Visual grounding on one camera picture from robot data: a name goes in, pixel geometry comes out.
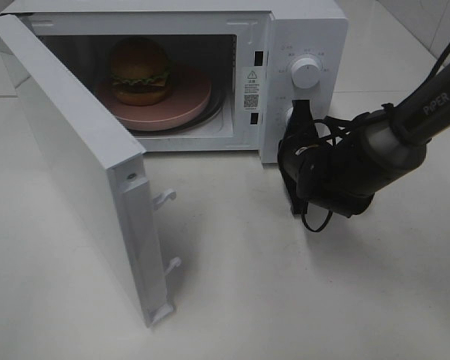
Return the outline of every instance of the microwave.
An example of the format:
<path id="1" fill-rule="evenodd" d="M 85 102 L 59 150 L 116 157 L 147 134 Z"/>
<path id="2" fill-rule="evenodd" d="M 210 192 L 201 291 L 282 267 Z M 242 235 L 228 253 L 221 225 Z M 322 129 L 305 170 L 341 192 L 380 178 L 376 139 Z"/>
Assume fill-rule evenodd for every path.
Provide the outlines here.
<path id="1" fill-rule="evenodd" d="M 258 151 L 277 161 L 293 100 L 329 111 L 347 33 L 333 0 L 16 0 L 0 16 L 0 54 L 51 173 L 150 326 L 173 311 L 147 152 Z M 97 96 L 111 49 L 159 44 L 210 79 L 190 126 L 128 130 Z"/>

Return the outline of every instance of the microwave door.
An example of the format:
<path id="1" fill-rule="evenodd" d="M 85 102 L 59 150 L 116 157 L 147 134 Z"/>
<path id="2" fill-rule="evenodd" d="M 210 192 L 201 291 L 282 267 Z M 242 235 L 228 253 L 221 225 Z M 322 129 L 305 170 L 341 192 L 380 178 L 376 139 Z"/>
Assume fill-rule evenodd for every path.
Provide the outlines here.
<path id="1" fill-rule="evenodd" d="M 144 148 L 13 15 L 0 17 L 0 54 L 53 178 L 151 325 L 172 307 Z"/>

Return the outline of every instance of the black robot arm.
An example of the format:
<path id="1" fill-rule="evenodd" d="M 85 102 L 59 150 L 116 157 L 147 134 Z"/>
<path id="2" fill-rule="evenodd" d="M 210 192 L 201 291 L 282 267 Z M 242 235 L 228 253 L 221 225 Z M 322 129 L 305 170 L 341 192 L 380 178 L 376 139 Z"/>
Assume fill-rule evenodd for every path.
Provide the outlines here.
<path id="1" fill-rule="evenodd" d="M 293 101 L 278 164 L 292 212 L 302 215 L 309 230 L 322 230 L 334 212 L 361 214 L 378 190 L 423 163 L 427 143 L 450 126 L 450 64 L 437 75 L 436 68 L 396 107 L 385 104 L 352 121 L 314 121 L 308 100 Z M 320 138 L 317 123 L 331 134 Z M 308 203 L 328 209 L 319 229 L 306 222 Z"/>

